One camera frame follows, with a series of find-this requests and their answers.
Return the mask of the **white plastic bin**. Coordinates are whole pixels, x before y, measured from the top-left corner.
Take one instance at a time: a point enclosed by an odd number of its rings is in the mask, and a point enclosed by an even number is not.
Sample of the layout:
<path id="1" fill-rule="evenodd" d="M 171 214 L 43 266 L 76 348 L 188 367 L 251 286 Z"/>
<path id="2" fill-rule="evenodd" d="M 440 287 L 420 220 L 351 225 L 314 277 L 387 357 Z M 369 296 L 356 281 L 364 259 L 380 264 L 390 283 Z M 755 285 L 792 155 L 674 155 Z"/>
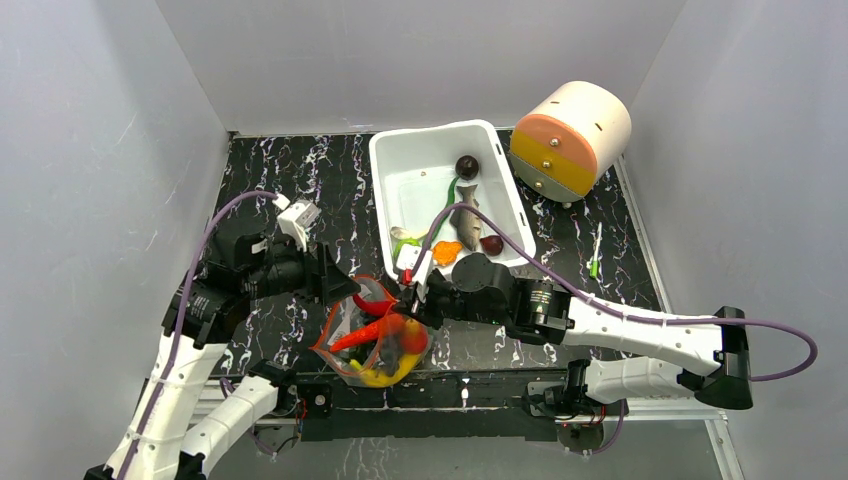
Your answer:
<path id="1" fill-rule="evenodd" d="M 388 276 L 394 271 L 397 240 L 390 231 L 400 227 L 421 236 L 445 208 L 455 164 L 470 155 L 480 164 L 475 198 L 479 210 L 530 256 L 536 240 L 525 213 L 506 149 L 492 124 L 484 120 L 442 126 L 400 129 L 376 134 L 369 142 L 375 209 L 381 252 Z"/>

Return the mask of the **clear zip bag orange zipper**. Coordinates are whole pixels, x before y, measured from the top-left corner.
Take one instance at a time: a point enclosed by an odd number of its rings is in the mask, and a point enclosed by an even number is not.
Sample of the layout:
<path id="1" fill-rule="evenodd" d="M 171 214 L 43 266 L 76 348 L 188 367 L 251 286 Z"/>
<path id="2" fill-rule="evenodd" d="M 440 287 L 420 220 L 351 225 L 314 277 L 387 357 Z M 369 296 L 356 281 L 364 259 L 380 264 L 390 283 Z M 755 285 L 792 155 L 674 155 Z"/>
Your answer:
<path id="1" fill-rule="evenodd" d="M 430 331 L 396 312 L 396 299 L 375 278 L 358 275 L 353 281 L 359 291 L 332 307 L 311 350 L 350 387 L 391 387 L 423 360 Z"/>

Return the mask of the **green toy bean pod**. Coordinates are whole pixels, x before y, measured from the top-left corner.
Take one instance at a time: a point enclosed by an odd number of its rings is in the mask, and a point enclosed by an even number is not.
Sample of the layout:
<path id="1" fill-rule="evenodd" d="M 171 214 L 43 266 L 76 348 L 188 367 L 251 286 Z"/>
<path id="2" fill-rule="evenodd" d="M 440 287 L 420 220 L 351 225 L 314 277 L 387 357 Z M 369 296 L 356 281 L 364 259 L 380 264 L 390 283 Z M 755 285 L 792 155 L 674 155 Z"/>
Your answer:
<path id="1" fill-rule="evenodd" d="M 445 203 L 446 207 L 452 205 L 456 201 L 456 185 L 457 185 L 458 181 L 459 181 L 459 177 L 455 177 L 451 181 L 451 183 L 449 184 L 447 200 L 446 200 L 446 203 Z M 405 245 L 420 246 L 421 242 L 424 240 L 424 239 L 422 239 L 420 241 L 418 241 L 418 240 L 400 240 L 400 241 L 398 241 L 394 238 L 392 238 L 392 239 L 394 240 L 394 246 L 393 246 L 392 254 L 391 254 L 391 258 L 392 258 L 393 261 L 395 261 L 398 258 L 402 248 Z"/>

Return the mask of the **white toy garlic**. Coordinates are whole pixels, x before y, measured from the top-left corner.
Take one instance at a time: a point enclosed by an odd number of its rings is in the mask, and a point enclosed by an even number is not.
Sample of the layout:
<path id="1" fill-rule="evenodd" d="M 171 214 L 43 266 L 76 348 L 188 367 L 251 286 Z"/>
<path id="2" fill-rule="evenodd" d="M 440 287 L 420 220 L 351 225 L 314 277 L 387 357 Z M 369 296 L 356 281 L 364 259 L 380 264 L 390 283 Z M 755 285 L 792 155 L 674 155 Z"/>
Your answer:
<path id="1" fill-rule="evenodd" d="M 413 231 L 404 227 L 394 226 L 389 230 L 390 236 L 398 241 L 400 240 L 422 240 L 428 235 L 428 230 Z"/>

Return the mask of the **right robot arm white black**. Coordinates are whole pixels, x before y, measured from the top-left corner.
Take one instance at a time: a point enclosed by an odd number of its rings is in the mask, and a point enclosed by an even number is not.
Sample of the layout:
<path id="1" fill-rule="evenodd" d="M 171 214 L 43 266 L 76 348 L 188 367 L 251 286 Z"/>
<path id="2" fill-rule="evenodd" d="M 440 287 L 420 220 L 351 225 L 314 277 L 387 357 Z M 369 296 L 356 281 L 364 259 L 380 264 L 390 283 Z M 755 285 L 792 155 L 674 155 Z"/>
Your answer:
<path id="1" fill-rule="evenodd" d="M 621 360 L 573 360 L 562 383 L 528 387 L 525 401 L 540 415 L 587 415 L 643 397 L 692 397 L 725 410 L 753 405 L 744 326 L 712 317 L 676 325 L 661 312 L 515 277 L 482 254 L 461 259 L 450 277 L 430 270 L 422 281 L 405 281 L 391 310 L 433 329 L 446 319 L 487 323 L 522 343 L 627 353 Z"/>

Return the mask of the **yellow toy banana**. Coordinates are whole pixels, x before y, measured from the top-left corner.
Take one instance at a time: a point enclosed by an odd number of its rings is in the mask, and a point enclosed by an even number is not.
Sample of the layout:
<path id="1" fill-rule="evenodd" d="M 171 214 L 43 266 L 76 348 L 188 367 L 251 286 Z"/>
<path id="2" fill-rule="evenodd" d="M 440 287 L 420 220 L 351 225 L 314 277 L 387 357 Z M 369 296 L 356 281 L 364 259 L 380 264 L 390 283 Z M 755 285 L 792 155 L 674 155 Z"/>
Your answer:
<path id="1" fill-rule="evenodd" d="M 354 369 L 357 377 L 364 387 L 387 388 L 403 380 L 421 361 L 422 356 L 405 354 L 397 362 L 397 368 L 392 374 L 380 365 L 366 366 L 356 360 L 351 360 L 349 365 Z"/>

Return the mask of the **green white pen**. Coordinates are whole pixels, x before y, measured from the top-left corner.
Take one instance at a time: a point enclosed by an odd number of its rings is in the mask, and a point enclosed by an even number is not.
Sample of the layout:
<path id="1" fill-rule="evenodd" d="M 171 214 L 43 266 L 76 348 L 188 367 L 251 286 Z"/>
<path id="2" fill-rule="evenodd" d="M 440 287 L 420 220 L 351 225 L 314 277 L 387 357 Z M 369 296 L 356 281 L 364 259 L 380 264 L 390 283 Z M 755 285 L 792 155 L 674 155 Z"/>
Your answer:
<path id="1" fill-rule="evenodd" d="M 590 257 L 587 268 L 589 269 L 589 276 L 592 279 L 597 279 L 600 270 L 600 247 L 602 243 L 603 236 L 603 223 L 599 222 L 594 235 L 594 243 L 593 243 L 593 252 Z"/>

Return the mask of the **dark red toy fruit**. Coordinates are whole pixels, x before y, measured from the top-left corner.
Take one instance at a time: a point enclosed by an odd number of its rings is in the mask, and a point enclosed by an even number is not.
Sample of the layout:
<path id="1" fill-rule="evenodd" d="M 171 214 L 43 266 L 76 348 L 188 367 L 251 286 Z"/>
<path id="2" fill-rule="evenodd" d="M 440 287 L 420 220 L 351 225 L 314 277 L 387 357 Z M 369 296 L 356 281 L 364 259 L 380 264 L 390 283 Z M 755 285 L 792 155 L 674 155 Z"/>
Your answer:
<path id="1" fill-rule="evenodd" d="M 489 257 L 499 256 L 505 248 L 505 242 L 499 235 L 488 235 L 479 239 L 483 253 Z"/>

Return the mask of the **dark toy grapes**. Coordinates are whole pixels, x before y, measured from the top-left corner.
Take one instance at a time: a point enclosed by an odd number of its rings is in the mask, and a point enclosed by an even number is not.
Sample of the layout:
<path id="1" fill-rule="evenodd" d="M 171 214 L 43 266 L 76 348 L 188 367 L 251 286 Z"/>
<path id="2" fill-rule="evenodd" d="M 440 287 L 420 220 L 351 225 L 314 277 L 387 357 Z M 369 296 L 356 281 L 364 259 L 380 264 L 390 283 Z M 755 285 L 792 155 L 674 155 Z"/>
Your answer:
<path id="1" fill-rule="evenodd" d="M 400 345 L 400 333 L 392 335 L 384 335 L 376 348 L 377 359 L 374 363 L 374 368 L 387 376 L 395 375 L 400 363 L 405 355 L 403 348 Z"/>

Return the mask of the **grey toy fish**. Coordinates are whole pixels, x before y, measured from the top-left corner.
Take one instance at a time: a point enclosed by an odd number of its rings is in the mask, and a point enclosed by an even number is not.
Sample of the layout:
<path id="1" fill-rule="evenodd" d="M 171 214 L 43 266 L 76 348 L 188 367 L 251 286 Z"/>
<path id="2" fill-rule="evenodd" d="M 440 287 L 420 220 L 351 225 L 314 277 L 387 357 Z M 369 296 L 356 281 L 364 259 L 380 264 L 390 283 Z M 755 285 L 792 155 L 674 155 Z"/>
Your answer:
<path id="1" fill-rule="evenodd" d="M 460 196 L 459 204 L 479 207 L 475 193 L 477 184 L 459 186 L 457 192 Z M 463 208 L 457 208 L 450 217 L 450 224 L 454 227 L 458 241 L 470 252 L 475 252 L 480 245 L 482 233 L 482 221 L 473 212 Z"/>

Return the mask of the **orange toy habanero pepper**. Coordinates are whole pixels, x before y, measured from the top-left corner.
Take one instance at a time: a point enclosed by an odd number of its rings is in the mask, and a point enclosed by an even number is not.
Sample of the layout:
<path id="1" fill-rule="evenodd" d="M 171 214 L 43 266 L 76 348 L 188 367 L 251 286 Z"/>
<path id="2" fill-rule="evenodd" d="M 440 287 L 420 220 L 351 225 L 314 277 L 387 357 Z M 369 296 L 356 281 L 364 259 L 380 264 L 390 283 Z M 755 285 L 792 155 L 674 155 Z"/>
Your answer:
<path id="1" fill-rule="evenodd" d="M 453 265 L 463 250 L 464 246 L 459 241 L 439 241 L 431 248 L 433 261 L 439 267 Z"/>

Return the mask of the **round pastel drawer cabinet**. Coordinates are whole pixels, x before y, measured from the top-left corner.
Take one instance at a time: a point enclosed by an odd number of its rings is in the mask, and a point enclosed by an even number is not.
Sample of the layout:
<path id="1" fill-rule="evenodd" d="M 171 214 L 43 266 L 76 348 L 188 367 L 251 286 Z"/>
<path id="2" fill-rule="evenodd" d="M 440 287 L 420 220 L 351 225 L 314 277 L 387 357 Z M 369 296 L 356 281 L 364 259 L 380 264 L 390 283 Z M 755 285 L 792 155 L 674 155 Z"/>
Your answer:
<path id="1" fill-rule="evenodd" d="M 587 196 L 622 155 L 631 133 L 630 114 L 616 95 L 570 81 L 517 122 L 509 159 L 531 189 L 568 206 Z"/>

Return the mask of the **red toy chili pepper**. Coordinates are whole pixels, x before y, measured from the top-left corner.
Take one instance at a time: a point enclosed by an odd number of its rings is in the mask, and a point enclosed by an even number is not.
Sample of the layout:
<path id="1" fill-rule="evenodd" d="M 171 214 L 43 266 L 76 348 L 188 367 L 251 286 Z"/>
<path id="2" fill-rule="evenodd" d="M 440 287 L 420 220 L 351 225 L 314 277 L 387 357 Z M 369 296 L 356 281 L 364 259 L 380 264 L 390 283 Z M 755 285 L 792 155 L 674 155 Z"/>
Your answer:
<path id="1" fill-rule="evenodd" d="M 389 296 L 387 299 L 382 300 L 366 300 L 363 299 L 359 294 L 352 296 L 354 304 L 356 307 L 361 310 L 364 314 L 373 316 L 375 318 L 381 318 L 385 316 L 393 305 L 396 303 L 396 300 Z"/>

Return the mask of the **dark brown toy plum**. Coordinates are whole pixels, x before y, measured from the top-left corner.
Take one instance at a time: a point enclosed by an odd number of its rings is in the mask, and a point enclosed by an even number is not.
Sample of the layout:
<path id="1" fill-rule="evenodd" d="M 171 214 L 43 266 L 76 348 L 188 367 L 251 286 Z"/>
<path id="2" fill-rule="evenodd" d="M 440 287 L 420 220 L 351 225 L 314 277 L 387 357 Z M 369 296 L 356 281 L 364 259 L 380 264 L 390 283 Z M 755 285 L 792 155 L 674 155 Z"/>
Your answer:
<path id="1" fill-rule="evenodd" d="M 464 155 L 456 161 L 454 169 L 459 178 L 470 181 L 478 176 L 480 163 L 474 156 Z"/>

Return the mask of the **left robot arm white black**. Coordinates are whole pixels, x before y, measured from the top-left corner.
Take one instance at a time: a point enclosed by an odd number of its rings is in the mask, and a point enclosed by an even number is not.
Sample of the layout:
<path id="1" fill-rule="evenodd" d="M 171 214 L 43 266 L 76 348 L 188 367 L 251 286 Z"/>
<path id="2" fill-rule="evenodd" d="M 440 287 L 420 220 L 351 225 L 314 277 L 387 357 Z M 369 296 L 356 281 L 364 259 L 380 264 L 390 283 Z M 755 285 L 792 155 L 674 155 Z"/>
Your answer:
<path id="1" fill-rule="evenodd" d="M 254 300 L 293 294 L 331 305 L 358 292 L 327 245 L 301 250 L 289 235 L 212 234 L 205 271 L 180 286 L 163 320 L 154 368 L 119 446 L 88 479 L 206 479 L 238 438 L 299 402 L 293 371 L 262 360 L 203 420 L 191 419 L 206 383 Z"/>

